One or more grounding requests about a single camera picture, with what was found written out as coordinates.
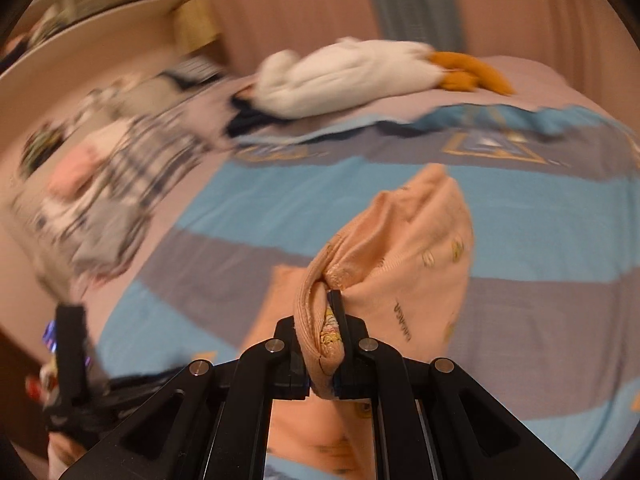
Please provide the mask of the person's left hand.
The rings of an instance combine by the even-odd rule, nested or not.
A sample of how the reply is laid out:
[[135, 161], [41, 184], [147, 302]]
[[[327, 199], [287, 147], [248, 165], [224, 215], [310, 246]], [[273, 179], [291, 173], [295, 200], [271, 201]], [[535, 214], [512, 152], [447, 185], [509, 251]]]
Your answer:
[[48, 443], [48, 479], [58, 480], [73, 466], [87, 449], [62, 432], [50, 432]]

